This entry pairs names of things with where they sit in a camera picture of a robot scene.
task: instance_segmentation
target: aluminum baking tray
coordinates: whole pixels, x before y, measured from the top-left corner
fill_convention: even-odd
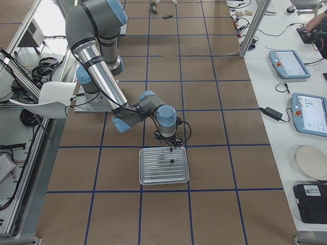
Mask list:
[[[139,152],[139,182],[142,185],[184,183],[189,180],[184,147],[144,148]]]

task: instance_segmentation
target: small black object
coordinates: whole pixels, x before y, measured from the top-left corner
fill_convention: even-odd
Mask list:
[[[172,17],[173,17],[172,14],[167,14],[167,15],[163,16],[162,18],[163,19],[169,19],[169,18],[172,18]]]
[[[158,14],[158,11],[155,10],[155,7],[157,6],[157,3],[156,2],[152,2],[150,4],[150,12],[153,13],[153,14]]]
[[[286,9],[286,12],[288,12],[289,14],[293,14],[296,10],[296,7],[295,6],[289,6],[287,9]]]
[[[306,32],[305,31],[306,29],[297,28],[296,30],[297,30],[299,36],[301,37],[303,43],[307,44],[307,43],[312,43],[313,42],[311,33],[310,32]]]
[[[277,121],[279,121],[283,116],[283,114],[281,114],[278,111],[275,111],[274,109],[271,109],[270,107],[266,107],[265,109],[262,107],[259,107],[259,108],[265,115],[267,115]]]

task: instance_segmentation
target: metal pole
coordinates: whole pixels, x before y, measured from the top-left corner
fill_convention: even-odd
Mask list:
[[[248,49],[252,43],[253,37],[261,23],[261,20],[264,17],[264,15],[268,9],[270,1],[271,0],[261,0],[261,2],[259,3],[259,6],[258,6],[258,8],[254,14],[253,20],[251,22],[250,28],[249,28],[248,32],[246,33],[246,36],[245,36],[244,41],[241,46],[241,50],[240,50],[241,58],[244,58],[246,52],[248,51]]]

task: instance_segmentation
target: white plate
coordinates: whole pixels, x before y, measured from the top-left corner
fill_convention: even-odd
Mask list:
[[[296,152],[298,166],[316,180],[327,180],[327,156],[309,145],[300,147]]]

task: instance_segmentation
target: power adapter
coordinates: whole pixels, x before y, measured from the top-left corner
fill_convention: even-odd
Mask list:
[[[270,107],[266,107],[265,109],[262,107],[259,107],[259,109],[268,117],[271,117],[273,119],[275,119],[276,121],[281,120],[283,114],[281,114],[278,111],[275,111],[274,109],[271,109]]]

